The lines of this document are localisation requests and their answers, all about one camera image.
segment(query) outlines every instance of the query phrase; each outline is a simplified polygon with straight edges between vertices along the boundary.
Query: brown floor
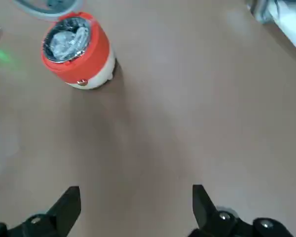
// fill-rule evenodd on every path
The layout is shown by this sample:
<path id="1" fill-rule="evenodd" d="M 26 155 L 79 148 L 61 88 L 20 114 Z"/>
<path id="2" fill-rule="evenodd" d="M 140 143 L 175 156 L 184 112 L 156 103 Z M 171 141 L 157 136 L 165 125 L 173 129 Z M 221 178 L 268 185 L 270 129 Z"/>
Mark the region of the brown floor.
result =
<path id="1" fill-rule="evenodd" d="M 41 63 L 50 23 L 0 1 L 0 221 L 80 185 L 71 236 L 185 237 L 191 186 L 296 236 L 296 57 L 241 0 L 88 0 L 120 63 L 73 89 Z"/>

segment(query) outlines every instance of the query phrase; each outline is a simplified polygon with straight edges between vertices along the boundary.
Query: small button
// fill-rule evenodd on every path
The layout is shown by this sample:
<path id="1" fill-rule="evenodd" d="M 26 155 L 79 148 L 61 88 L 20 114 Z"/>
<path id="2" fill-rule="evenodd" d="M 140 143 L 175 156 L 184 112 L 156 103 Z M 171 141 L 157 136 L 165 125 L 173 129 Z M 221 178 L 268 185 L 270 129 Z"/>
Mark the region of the small button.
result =
<path id="1" fill-rule="evenodd" d="M 85 79 L 81 79 L 81 80 L 77 81 L 77 84 L 80 86 L 85 86 L 88 84 L 88 81 Z"/>

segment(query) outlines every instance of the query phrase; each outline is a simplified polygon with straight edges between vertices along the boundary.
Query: green light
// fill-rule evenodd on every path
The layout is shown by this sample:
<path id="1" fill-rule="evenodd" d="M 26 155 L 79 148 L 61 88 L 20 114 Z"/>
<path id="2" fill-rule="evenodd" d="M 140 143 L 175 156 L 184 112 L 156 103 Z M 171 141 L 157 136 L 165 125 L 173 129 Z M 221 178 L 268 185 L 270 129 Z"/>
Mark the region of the green light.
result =
<path id="1" fill-rule="evenodd" d="M 5 53 L 3 50 L 0 49 L 0 62 L 4 62 L 4 63 L 12 63 L 12 58 L 10 57 L 10 55 L 8 55 L 7 53 Z"/>

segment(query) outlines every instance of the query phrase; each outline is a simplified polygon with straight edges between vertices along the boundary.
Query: white object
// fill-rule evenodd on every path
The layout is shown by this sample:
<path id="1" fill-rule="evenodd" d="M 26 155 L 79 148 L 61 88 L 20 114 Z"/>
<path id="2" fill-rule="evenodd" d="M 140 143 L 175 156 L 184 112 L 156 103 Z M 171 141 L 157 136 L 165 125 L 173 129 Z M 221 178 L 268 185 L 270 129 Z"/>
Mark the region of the white object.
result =
<path id="1" fill-rule="evenodd" d="M 286 4 L 278 1 L 279 13 L 276 4 L 271 3 L 268 7 L 277 26 L 290 39 L 296 47 L 296 3 Z"/>
<path id="2" fill-rule="evenodd" d="M 38 11 L 35 8 L 28 7 L 20 2 L 19 0 L 13 0 L 17 6 L 19 6 L 23 11 L 26 13 L 45 21 L 58 21 L 59 17 L 65 16 L 72 12 L 79 12 L 82 9 L 83 0 L 75 0 L 73 4 L 67 8 L 65 11 L 58 12 L 58 13 L 45 13 Z"/>

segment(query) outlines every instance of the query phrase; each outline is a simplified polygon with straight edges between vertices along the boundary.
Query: metal screw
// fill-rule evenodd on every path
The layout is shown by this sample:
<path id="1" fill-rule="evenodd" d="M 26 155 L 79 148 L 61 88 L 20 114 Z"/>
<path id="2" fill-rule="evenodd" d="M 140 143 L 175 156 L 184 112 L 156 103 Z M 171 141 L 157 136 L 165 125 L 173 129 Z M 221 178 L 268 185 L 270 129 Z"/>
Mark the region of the metal screw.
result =
<path id="1" fill-rule="evenodd" d="M 40 218 L 39 217 L 34 217 L 32 220 L 31 220 L 31 223 L 32 224 L 36 224 L 37 222 L 40 221 Z"/>
<path id="2" fill-rule="evenodd" d="M 229 214 L 226 213 L 226 212 L 221 212 L 221 213 L 219 214 L 219 217 L 222 218 L 223 220 L 229 220 L 229 219 L 230 219 Z"/>
<path id="3" fill-rule="evenodd" d="M 272 228 L 273 224 L 269 220 L 261 220 L 261 225 L 265 228 Z"/>

